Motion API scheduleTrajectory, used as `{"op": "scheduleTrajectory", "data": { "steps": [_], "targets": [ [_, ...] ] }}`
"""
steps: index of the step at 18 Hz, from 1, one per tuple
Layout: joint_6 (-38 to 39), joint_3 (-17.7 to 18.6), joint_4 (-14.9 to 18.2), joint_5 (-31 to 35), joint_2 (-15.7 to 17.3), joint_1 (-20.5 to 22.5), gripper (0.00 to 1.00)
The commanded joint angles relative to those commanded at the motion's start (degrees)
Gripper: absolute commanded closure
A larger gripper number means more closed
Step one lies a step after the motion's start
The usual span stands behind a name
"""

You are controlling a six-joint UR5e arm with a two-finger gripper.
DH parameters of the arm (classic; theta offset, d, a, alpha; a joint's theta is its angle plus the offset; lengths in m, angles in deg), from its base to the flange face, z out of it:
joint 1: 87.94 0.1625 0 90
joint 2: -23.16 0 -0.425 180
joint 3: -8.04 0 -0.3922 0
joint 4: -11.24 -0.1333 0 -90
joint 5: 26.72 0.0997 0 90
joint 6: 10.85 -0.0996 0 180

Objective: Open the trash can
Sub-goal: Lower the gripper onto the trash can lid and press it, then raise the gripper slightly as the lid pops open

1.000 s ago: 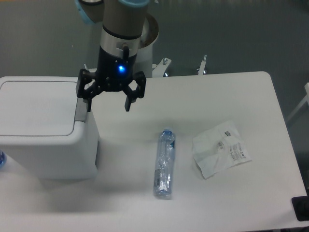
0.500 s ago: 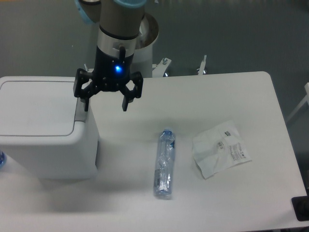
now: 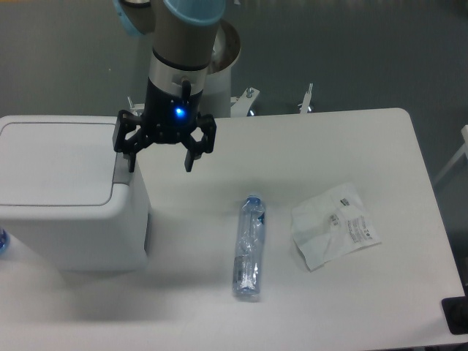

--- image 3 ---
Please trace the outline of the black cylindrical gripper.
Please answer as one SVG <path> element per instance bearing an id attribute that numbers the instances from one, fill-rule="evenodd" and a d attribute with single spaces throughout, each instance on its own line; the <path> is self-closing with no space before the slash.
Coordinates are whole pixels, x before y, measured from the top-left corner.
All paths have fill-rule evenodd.
<path id="1" fill-rule="evenodd" d="M 191 172 L 195 160 L 214 150 L 216 122 L 211 114 L 198 113 L 202 92 L 188 94 L 188 83 L 181 92 L 169 94 L 148 79 L 145 106 L 142 116 L 120 110 L 113 132 L 113 150 L 122 153 L 128 161 L 128 171 L 133 173 L 137 153 L 153 143 L 176 144 L 182 140 L 186 148 L 184 167 Z M 199 140 L 192 133 L 199 129 Z"/>

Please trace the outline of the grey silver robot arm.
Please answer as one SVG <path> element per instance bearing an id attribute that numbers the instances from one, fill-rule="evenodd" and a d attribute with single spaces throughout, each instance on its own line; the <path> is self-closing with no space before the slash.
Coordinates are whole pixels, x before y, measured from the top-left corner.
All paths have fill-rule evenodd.
<path id="1" fill-rule="evenodd" d="M 115 1 L 126 29 L 152 34 L 146 97 L 141 114 L 120 110 L 113 149 L 133 172 L 137 153 L 153 144 L 181 143 L 184 167 L 214 149 L 216 122 L 200 112 L 225 1 Z"/>

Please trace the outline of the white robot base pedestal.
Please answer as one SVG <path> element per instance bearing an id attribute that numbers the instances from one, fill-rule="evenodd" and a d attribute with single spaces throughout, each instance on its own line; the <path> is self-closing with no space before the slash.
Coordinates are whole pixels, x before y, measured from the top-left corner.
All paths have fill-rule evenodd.
<path id="1" fill-rule="evenodd" d="M 231 68 L 208 74 L 203 91 L 203 112 L 215 118 L 231 115 Z"/>

